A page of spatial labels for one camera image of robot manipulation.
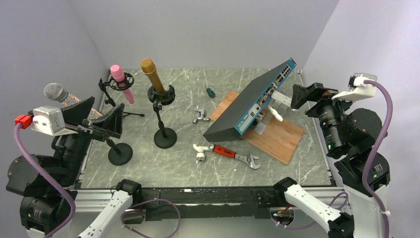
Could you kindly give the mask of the pink microphone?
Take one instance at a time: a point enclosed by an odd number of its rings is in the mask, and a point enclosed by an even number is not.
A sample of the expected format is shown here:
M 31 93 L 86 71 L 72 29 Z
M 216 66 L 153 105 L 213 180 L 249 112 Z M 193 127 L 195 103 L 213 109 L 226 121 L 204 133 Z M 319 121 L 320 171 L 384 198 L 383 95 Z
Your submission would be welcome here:
M 134 96 L 128 87 L 129 80 L 127 79 L 123 69 L 114 64 L 110 67 L 112 79 L 116 82 L 117 89 L 123 89 L 122 92 L 130 104 L 134 104 Z

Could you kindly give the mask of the rhinestone silver microphone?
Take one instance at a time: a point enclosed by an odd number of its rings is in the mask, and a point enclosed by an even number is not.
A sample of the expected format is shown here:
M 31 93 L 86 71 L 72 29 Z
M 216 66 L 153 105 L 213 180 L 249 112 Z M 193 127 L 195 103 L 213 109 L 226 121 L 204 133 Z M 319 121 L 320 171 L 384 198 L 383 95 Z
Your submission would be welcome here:
M 92 108 L 95 97 L 81 100 L 65 90 L 61 84 L 47 84 L 44 88 L 44 95 L 49 100 L 57 101 L 64 105 L 62 112 L 65 119 L 81 122 L 83 119 L 98 119 L 103 116 L 102 113 Z

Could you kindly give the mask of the gold microphone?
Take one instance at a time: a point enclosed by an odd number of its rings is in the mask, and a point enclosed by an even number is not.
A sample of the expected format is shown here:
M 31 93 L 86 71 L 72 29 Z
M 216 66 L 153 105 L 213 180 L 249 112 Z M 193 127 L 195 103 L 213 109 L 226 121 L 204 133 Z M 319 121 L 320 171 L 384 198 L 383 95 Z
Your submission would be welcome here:
M 144 58 L 140 62 L 142 73 L 148 77 L 154 89 L 158 93 L 165 93 L 165 88 L 162 85 L 160 77 L 157 73 L 156 64 L 150 58 Z

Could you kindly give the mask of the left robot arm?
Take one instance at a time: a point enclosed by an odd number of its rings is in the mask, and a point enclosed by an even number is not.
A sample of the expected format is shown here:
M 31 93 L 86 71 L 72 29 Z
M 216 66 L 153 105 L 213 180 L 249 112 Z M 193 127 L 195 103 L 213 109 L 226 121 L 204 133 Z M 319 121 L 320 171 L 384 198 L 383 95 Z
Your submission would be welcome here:
M 59 238 L 68 234 L 75 215 L 77 182 L 84 159 L 93 140 L 109 147 L 108 160 L 115 166 L 127 164 L 133 149 L 115 143 L 123 128 L 125 105 L 90 119 L 94 97 L 56 108 L 42 106 L 15 119 L 14 140 L 21 156 L 10 164 L 6 190 L 22 196 L 19 209 L 21 224 L 32 238 Z M 30 154 L 20 139 L 20 131 L 31 128 L 53 137 L 53 156 Z

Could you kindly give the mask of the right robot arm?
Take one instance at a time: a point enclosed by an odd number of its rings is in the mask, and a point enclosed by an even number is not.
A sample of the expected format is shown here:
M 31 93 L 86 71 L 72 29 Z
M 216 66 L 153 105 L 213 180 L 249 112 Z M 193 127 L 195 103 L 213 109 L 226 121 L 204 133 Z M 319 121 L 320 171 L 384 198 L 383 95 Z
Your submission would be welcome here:
M 363 108 L 346 114 L 354 102 L 373 97 L 377 90 L 386 100 L 385 120 Z M 385 206 L 390 169 L 388 161 L 378 152 L 392 118 L 389 93 L 378 82 L 362 76 L 350 83 L 348 92 L 337 92 L 321 83 L 308 87 L 294 85 L 291 108 L 298 109 L 308 101 L 315 105 L 306 115 L 319 120 L 327 155 L 335 159 L 352 213 L 331 208 L 289 177 L 274 185 L 274 202 L 279 206 L 288 203 L 300 208 L 321 225 L 330 238 L 390 237 L 390 213 Z

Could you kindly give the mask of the black round-base clip stand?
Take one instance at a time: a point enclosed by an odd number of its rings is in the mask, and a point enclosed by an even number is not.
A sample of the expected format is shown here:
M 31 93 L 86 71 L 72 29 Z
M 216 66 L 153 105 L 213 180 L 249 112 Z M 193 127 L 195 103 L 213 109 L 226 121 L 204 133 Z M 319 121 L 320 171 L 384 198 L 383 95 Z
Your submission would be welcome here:
M 122 166 L 127 164 L 132 156 L 133 149 L 127 143 L 117 143 L 115 144 L 113 140 L 106 139 L 107 145 L 110 147 L 108 152 L 108 160 L 111 164 L 115 166 Z

